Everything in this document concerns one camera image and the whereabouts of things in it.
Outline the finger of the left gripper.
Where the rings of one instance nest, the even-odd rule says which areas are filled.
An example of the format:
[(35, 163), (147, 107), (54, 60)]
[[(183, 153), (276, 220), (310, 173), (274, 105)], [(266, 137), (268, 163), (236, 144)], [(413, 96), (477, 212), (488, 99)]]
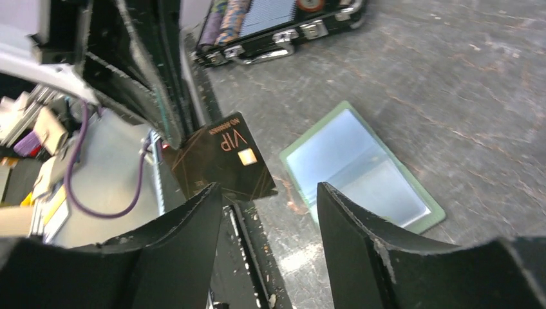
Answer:
[(184, 142), (153, 51), (144, 1), (90, 1), (80, 75), (108, 108), (149, 124), (172, 147)]
[(179, 118), (177, 125), (183, 136), (194, 133), (193, 103), (184, 79), (180, 59), (180, 1), (144, 1), (144, 10), (149, 14), (151, 38), (155, 40), (154, 52), (158, 52), (162, 64), (163, 84), (169, 93), (170, 106)]

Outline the green card holder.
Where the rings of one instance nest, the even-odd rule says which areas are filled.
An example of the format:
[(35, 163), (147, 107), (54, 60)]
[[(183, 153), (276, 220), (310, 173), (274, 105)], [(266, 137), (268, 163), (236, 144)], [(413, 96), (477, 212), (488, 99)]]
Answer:
[(446, 218), (443, 208), (347, 101), (279, 158), (315, 223), (319, 182), (328, 182), (360, 207), (416, 234)]

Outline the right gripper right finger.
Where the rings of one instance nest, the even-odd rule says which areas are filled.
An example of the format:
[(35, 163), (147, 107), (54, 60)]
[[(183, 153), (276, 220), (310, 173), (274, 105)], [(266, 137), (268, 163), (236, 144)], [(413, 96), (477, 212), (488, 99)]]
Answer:
[(460, 247), (414, 234), (329, 183), (317, 213), (336, 308), (544, 308), (545, 238)]

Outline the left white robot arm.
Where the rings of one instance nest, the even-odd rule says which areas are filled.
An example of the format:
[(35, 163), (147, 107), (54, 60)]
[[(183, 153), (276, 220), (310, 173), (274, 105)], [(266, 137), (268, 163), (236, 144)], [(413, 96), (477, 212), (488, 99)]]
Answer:
[(179, 1), (41, 1), (39, 29), (1, 26), (1, 72), (151, 126), (178, 149), (197, 130)]

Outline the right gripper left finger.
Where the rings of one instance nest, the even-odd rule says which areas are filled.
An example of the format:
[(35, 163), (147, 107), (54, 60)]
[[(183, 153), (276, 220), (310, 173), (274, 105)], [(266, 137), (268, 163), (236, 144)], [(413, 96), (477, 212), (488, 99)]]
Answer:
[(2, 308), (205, 308), (222, 213), (212, 183), (103, 243), (1, 239)]

